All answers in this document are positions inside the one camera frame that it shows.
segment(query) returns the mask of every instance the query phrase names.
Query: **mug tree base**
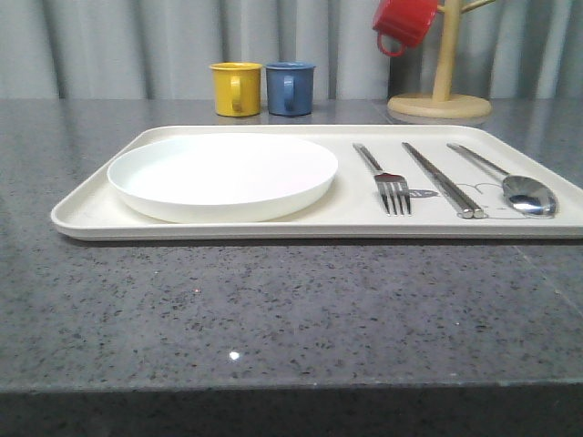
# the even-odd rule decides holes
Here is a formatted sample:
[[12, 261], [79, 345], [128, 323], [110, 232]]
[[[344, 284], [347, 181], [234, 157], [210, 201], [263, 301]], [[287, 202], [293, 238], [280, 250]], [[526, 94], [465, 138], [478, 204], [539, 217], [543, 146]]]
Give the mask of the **mug tree base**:
[[428, 118], [484, 117], [492, 112], [487, 100], [461, 94], [453, 94], [443, 102], [434, 101], [429, 94], [401, 94], [392, 97], [387, 106], [396, 113]]

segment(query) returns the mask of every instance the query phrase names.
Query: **red mug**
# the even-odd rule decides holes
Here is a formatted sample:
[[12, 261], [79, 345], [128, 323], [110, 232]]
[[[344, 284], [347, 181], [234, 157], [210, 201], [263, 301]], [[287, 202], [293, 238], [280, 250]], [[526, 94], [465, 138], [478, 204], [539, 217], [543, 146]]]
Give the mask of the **red mug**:
[[[437, 4], [438, 0], [383, 0], [373, 19], [379, 50], [388, 56], [399, 56], [407, 47], [418, 46], [434, 21]], [[384, 48], [383, 35], [399, 41], [399, 50], [390, 52]]]

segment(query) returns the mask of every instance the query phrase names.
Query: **spoon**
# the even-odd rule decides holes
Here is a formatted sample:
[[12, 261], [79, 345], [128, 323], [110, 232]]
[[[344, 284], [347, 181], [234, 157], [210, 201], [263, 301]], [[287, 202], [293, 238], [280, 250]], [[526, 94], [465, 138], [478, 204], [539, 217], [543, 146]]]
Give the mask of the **spoon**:
[[539, 181], [526, 176], [511, 175], [493, 162], [460, 144], [450, 143], [447, 146], [459, 152], [465, 158], [479, 161], [501, 173], [504, 176], [504, 180], [502, 180], [504, 198], [512, 208], [526, 216], [538, 218], [553, 217], [557, 212], [557, 197], [550, 188]]

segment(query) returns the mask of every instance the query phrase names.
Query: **fork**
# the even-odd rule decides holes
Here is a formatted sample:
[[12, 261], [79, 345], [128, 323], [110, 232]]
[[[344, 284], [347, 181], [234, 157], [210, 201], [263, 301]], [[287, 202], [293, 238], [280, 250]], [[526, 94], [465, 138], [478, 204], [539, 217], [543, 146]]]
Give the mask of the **fork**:
[[376, 187], [383, 200], [386, 213], [389, 216], [404, 216], [406, 209], [406, 214], [411, 215], [411, 196], [405, 178], [401, 175], [386, 173], [368, 148], [362, 144], [354, 143], [353, 147], [374, 172], [374, 182], [376, 182]]

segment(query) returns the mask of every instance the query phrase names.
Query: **white tray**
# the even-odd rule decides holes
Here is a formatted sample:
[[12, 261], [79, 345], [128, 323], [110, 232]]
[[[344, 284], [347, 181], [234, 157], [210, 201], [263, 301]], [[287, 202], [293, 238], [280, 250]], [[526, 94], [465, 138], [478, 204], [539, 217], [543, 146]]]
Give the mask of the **white tray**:
[[[292, 215], [260, 223], [175, 224], [127, 207], [109, 185], [106, 171], [120, 154], [175, 136], [213, 132], [293, 135], [329, 148], [339, 170], [330, 190]], [[365, 144], [389, 172], [407, 178], [412, 190], [435, 186], [402, 147], [407, 141], [485, 209], [487, 218], [464, 219], [443, 196], [413, 198], [413, 215], [384, 214], [373, 176], [353, 143]], [[510, 173], [537, 178], [558, 197], [554, 218], [525, 218], [509, 208], [499, 181], [446, 146], [472, 148]], [[279, 238], [447, 238], [528, 239], [583, 237], [583, 190], [486, 132], [457, 126], [293, 125], [176, 126], [148, 130], [63, 198], [52, 210], [56, 229], [83, 240], [279, 239]]]

